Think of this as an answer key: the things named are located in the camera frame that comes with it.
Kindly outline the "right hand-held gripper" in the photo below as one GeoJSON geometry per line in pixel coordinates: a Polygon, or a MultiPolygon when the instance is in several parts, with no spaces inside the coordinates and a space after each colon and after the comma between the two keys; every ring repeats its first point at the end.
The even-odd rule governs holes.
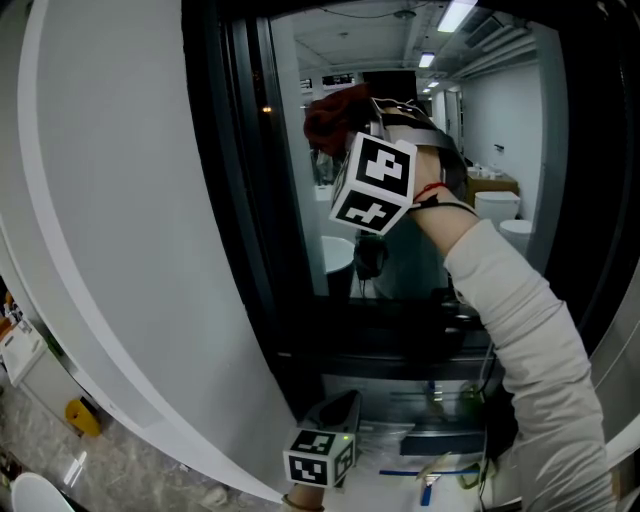
{"type": "Polygon", "coordinates": [[[329,219],[385,235],[413,204],[417,147],[359,132],[333,185],[329,219]]]}

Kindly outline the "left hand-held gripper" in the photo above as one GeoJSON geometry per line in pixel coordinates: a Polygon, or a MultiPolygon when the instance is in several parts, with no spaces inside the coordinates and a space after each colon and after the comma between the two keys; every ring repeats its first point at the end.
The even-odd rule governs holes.
{"type": "Polygon", "coordinates": [[[287,480],[317,488],[340,486],[356,462],[362,395],[351,390],[314,405],[283,450],[287,480]]]}

